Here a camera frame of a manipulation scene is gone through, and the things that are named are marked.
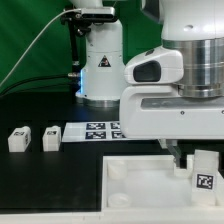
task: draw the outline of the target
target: black tabletop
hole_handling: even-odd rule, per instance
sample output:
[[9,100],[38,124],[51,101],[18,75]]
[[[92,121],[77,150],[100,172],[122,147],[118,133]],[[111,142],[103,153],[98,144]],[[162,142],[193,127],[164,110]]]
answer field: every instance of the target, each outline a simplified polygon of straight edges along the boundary
[[[118,121],[119,108],[72,104],[69,93],[19,93],[0,99],[0,213],[100,211],[104,155],[169,154],[158,141],[63,143],[43,152],[47,127],[66,122]],[[31,128],[25,153],[9,153],[8,137],[17,127]],[[180,141],[184,153],[223,151],[222,141]]]

